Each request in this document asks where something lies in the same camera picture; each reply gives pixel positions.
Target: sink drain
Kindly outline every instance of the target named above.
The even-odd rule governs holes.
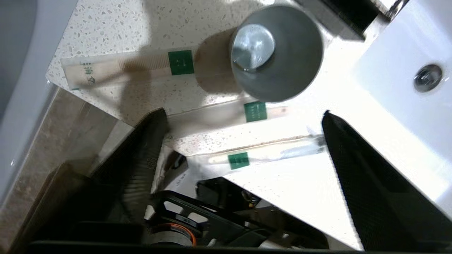
[[[443,71],[435,64],[422,67],[414,76],[414,88],[425,93],[434,89],[443,77]]]

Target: white sink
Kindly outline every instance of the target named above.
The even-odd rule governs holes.
[[[368,129],[374,125],[374,134],[363,136],[450,217],[451,10],[450,0],[411,0],[352,71],[354,82],[389,113],[389,120],[368,124]],[[432,63],[442,68],[443,80],[420,93],[414,76]],[[372,111],[367,116],[375,120]]]

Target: speckled quartz countertop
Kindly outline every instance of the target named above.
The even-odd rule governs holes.
[[[61,67],[62,58],[198,45],[214,34],[238,26],[251,12],[274,3],[292,4],[290,0],[79,0],[46,77],[61,88],[70,90]],[[146,113],[165,108],[172,128],[179,131],[179,135],[170,136],[166,143],[186,156],[319,133],[323,112],[337,107],[336,101],[331,99],[334,98],[332,94],[346,85],[346,81],[338,77],[353,66],[384,26],[380,21],[374,21],[366,31],[365,42],[345,41],[319,27],[325,46],[321,69],[303,93],[274,104],[275,107],[285,107],[286,117],[229,126],[231,118],[212,111],[210,114],[215,117],[208,119],[202,111],[206,106],[246,100],[247,97],[243,92],[228,89],[228,84],[206,89],[194,77],[167,79],[151,85],[112,85],[70,92],[131,126]],[[180,117],[181,113],[186,112],[192,114]],[[197,126],[187,127],[192,123],[190,119],[197,122]],[[319,189],[319,193],[331,194],[316,199],[325,203],[318,207],[311,206],[314,207],[311,210],[301,211],[293,206],[290,198],[281,199],[280,194],[284,192],[268,188],[265,175],[259,175],[257,182],[249,180],[249,176],[240,177],[240,174],[228,175],[228,179],[262,198],[268,196],[271,202],[294,216],[349,246],[362,249],[331,162],[327,164],[328,169],[324,168],[316,177],[319,183],[325,183],[322,179],[328,179],[330,183],[325,186],[332,188]],[[275,181],[281,180],[278,185],[281,188],[297,186],[292,173],[280,179],[279,174],[271,177],[275,177]],[[286,191],[287,197],[298,193],[295,189]],[[336,202],[330,207],[325,206],[331,201]],[[318,211],[331,209],[337,212],[320,217]]]

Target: green label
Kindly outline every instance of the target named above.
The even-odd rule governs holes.
[[[239,169],[250,165],[248,153],[234,154],[227,156],[231,169]]]
[[[267,119],[267,109],[265,102],[255,101],[245,105],[246,122],[254,122]]]
[[[191,50],[168,52],[171,75],[195,73]]]

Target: orange ring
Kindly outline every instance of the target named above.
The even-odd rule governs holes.
[[[188,228],[186,228],[186,227],[184,227],[184,226],[182,226],[182,225],[175,224],[175,223],[165,223],[165,224],[160,224],[160,225],[158,225],[158,226],[166,226],[166,225],[173,226],[173,227],[177,227],[177,228],[180,228],[180,229],[183,229],[183,230],[187,231],[188,234],[190,235],[190,237],[192,238],[192,244],[193,244],[193,247],[196,246],[196,237],[195,237],[195,235],[190,231],[190,229],[188,229]]]

